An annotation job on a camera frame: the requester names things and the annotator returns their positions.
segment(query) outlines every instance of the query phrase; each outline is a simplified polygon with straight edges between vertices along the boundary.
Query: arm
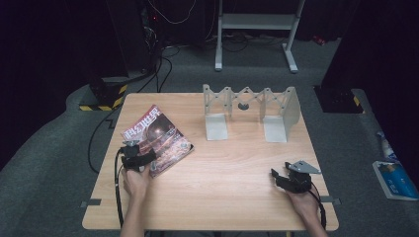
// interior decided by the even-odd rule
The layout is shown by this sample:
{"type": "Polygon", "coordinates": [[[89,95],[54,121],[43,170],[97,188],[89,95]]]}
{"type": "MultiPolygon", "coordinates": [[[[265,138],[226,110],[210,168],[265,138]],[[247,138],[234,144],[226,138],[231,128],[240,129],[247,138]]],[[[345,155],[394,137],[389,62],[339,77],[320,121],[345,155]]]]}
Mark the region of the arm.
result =
{"type": "Polygon", "coordinates": [[[124,189],[129,194],[128,209],[121,230],[121,237],[144,236],[142,208],[150,182],[149,167],[142,173],[133,170],[122,170],[124,176],[124,189]]]}
{"type": "Polygon", "coordinates": [[[318,203],[310,193],[293,194],[287,191],[293,203],[293,208],[301,217],[310,236],[323,237],[327,236],[326,230],[321,226],[318,218],[318,203]]]}

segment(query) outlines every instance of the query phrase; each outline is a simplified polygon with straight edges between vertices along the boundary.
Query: magazine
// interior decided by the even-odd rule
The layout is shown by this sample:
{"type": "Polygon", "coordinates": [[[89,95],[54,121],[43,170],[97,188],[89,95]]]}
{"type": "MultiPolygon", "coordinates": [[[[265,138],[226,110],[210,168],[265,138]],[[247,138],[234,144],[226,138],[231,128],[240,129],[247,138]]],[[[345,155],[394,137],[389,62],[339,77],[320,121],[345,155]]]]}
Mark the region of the magazine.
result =
{"type": "Polygon", "coordinates": [[[154,149],[157,159],[150,169],[153,178],[194,150],[194,145],[156,105],[151,106],[135,124],[123,131],[122,136],[125,141],[138,144],[140,155],[154,149]]]}

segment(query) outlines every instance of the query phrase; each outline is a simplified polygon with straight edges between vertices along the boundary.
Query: black curtain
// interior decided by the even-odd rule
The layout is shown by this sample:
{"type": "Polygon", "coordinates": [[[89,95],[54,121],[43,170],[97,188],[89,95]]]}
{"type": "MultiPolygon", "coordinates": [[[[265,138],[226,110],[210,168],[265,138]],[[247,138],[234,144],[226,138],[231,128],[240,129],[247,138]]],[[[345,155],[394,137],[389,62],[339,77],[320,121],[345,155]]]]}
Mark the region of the black curtain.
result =
{"type": "Polygon", "coordinates": [[[395,154],[419,187],[418,22],[417,1],[360,2],[321,87],[366,92],[395,154]]]}
{"type": "Polygon", "coordinates": [[[86,81],[62,37],[53,2],[2,1],[0,169],[40,127],[65,111],[86,81]]]}
{"type": "Polygon", "coordinates": [[[306,0],[295,37],[312,40],[314,36],[326,41],[341,38],[357,9],[360,0],[306,0]]]}

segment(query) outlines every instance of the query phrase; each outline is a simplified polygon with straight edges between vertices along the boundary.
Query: human hand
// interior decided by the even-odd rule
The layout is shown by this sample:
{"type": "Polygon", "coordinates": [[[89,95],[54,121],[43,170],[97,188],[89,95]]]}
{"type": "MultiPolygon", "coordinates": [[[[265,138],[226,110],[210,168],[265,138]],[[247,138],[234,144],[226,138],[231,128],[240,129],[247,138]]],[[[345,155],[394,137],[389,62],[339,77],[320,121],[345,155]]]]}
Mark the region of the human hand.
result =
{"type": "Polygon", "coordinates": [[[123,169],[124,189],[135,198],[144,199],[150,183],[150,167],[147,165],[143,172],[139,173],[134,170],[123,169]]]}
{"type": "MultiPolygon", "coordinates": [[[[314,187],[311,187],[311,191],[318,197],[318,192],[314,187]]],[[[317,216],[318,202],[312,194],[309,192],[302,194],[294,194],[289,191],[286,192],[293,203],[293,208],[301,217],[317,216]]]]}
{"type": "Polygon", "coordinates": [[[317,198],[319,197],[319,194],[314,186],[311,187],[310,191],[316,197],[314,197],[310,192],[302,194],[294,194],[289,191],[286,192],[293,203],[293,208],[301,217],[310,236],[326,237],[327,233],[318,218],[319,203],[317,198]]]}

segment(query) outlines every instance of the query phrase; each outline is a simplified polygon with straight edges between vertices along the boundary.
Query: yellow and black warning tape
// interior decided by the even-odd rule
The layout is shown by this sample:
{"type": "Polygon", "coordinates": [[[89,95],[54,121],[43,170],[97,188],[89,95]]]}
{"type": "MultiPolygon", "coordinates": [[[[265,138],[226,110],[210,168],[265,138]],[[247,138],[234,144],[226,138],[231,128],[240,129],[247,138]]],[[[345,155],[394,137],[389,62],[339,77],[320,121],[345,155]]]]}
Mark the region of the yellow and black warning tape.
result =
{"type": "Polygon", "coordinates": [[[123,102],[126,88],[127,88],[127,85],[121,86],[118,94],[115,97],[114,102],[111,104],[101,105],[100,103],[98,103],[97,105],[79,105],[79,108],[81,111],[112,111],[118,108],[123,102]]]}
{"type": "Polygon", "coordinates": [[[355,106],[357,107],[357,110],[360,112],[360,114],[365,113],[363,107],[361,106],[360,100],[356,96],[354,96],[354,102],[355,102],[355,106]]]}

